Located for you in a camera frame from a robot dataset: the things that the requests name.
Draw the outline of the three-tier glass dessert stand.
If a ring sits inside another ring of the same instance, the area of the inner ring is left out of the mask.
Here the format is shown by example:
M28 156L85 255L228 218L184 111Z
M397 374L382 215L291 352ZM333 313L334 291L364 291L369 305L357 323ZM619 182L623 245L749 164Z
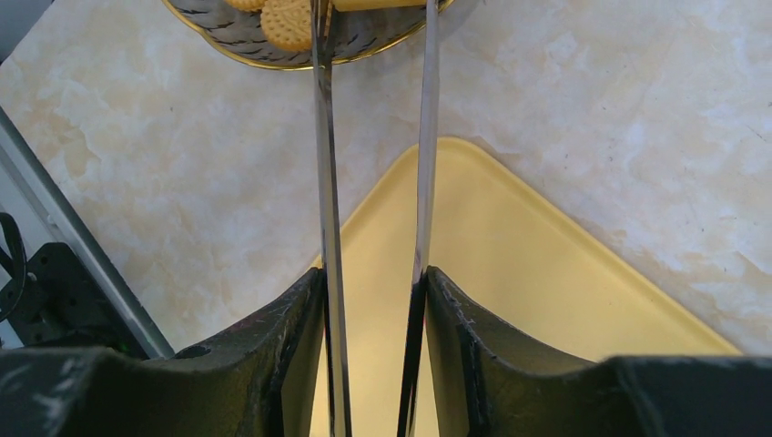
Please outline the three-tier glass dessert stand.
M332 62L345 64L398 45L425 27L424 1L328 1ZM166 1L182 23L242 64L312 68L310 1Z

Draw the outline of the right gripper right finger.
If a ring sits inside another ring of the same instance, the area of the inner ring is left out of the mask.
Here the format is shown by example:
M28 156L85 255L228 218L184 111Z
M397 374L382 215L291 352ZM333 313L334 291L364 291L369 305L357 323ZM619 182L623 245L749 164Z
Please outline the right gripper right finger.
M428 269L427 340L442 436L768 436L771 360L591 362L516 329Z

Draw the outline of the metal serving tongs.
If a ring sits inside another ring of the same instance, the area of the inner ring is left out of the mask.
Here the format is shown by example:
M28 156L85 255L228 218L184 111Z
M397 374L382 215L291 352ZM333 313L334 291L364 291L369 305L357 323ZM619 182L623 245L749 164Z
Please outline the metal serving tongs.
M313 1L310 4L310 8L315 97L314 113L320 196L320 255L327 281L325 339L327 346L330 433L333 436L350 436L352 434L352 427L349 364L331 96L332 58L337 31L327 23L328 2ZM440 95L438 2L427 2L425 6L425 23L417 173L416 244L401 376L401 396L397 425L397 433L400 436L412 436L415 432L417 390L428 289L426 275L432 234Z

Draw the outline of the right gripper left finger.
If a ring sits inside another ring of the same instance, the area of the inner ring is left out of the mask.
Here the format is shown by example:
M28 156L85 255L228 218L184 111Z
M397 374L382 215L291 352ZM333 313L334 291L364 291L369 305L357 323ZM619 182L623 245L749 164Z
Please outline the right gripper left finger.
M103 347L1 354L4 436L306 436L325 274L312 268L220 333L161 360Z

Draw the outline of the yellow plastic tray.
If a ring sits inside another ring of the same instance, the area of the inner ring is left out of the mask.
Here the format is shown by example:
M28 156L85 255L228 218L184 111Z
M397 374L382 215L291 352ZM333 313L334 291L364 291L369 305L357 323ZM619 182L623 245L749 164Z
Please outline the yellow plastic tray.
M405 151L341 231L352 432L397 430L416 232L418 150ZM546 344L612 355L735 355L667 296L473 143L438 142L430 263Z

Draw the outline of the round tan biscuit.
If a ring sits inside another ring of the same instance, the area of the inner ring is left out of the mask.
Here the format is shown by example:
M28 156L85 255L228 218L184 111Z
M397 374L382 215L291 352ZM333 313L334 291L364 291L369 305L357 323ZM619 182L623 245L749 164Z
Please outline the round tan biscuit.
M266 39L279 49L302 52L311 49L309 0L267 0L260 13Z

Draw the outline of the round biscuit with rim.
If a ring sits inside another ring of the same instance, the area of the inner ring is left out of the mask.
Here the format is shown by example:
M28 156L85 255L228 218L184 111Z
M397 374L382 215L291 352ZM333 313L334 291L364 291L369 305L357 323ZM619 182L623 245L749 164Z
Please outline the round biscuit with rim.
M225 3L241 12L259 12L263 9L266 0L225 0Z

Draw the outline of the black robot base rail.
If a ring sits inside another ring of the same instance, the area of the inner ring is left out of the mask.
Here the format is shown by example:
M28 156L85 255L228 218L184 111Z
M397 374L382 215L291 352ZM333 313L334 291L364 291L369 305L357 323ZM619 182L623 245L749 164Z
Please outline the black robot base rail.
M75 252L64 242L44 244L28 257L12 215L1 214L1 321L23 347L107 347L146 360L147 353Z

